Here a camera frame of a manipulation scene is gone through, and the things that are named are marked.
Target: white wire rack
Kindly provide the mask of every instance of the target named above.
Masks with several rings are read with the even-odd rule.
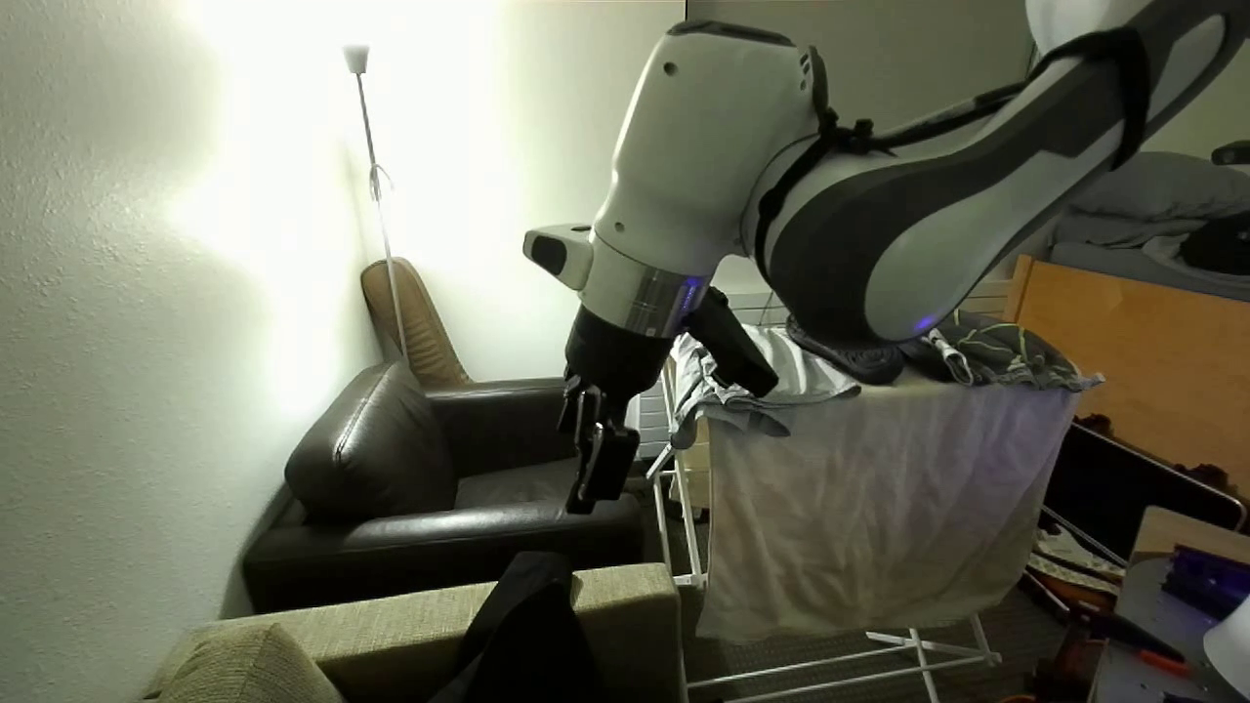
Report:
[[[690,484],[686,484],[686,468],[678,466],[671,442],[647,466],[645,479],[652,489],[661,549],[671,570],[671,583],[678,588],[708,588],[708,557],[698,546],[698,520],[690,508]],[[677,555],[671,555],[671,511],[666,511],[671,494],[677,494],[682,562],[677,562]],[[760,703],[760,697],[791,697],[791,695],[815,695],[815,692],[839,692],[839,687],[863,687],[863,683],[916,674],[925,687],[925,697],[941,703],[935,673],[996,669],[1004,658],[987,645],[981,611],[968,618],[968,640],[972,645],[944,645],[944,640],[925,640],[916,630],[906,630],[906,633],[873,633],[872,630],[872,633],[863,633],[863,646],[851,646],[839,654],[807,654],[807,658],[789,658],[789,665],[773,665],[773,669],[740,669],[740,673],[722,673],[722,674],[708,674],[708,679],[686,679],[686,695],[760,687],[760,692],[730,695],[730,697],[720,695],[726,703]]]

